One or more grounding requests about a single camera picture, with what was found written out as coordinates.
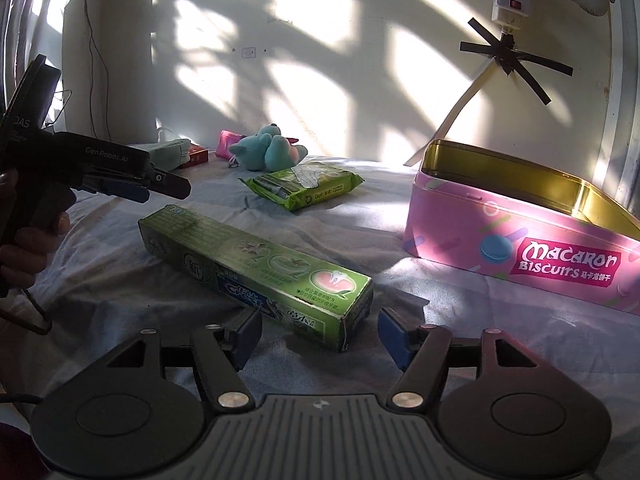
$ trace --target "green wipes package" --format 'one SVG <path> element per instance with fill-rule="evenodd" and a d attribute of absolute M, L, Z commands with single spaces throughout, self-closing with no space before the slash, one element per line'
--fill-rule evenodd
<path fill-rule="evenodd" d="M 373 301 L 369 276 L 177 205 L 138 222 L 146 250 L 203 286 L 334 351 L 344 351 Z"/>
<path fill-rule="evenodd" d="M 362 177 L 351 171 L 322 162 L 306 162 L 289 170 L 241 180 L 255 194 L 268 198 L 289 211 L 343 195 L 364 182 Z"/>

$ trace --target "human hand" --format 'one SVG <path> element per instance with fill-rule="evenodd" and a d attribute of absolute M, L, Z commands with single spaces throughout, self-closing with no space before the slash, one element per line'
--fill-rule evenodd
<path fill-rule="evenodd" d="M 0 176 L 0 202 L 15 195 L 18 172 L 9 170 Z M 47 230 L 23 227 L 15 235 L 14 244 L 0 247 L 0 274 L 9 286 L 29 288 L 36 274 L 47 268 L 47 255 L 55 252 L 71 228 L 69 215 L 60 213 Z"/>

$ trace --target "teal plush toy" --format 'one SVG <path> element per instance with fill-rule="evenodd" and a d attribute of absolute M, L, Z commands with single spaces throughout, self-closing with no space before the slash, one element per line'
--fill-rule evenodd
<path fill-rule="evenodd" d="M 276 124 L 265 126 L 257 134 L 240 139 L 229 146 L 229 152 L 246 170 L 269 172 L 293 168 L 308 154 L 304 146 L 293 146 L 283 137 Z"/>

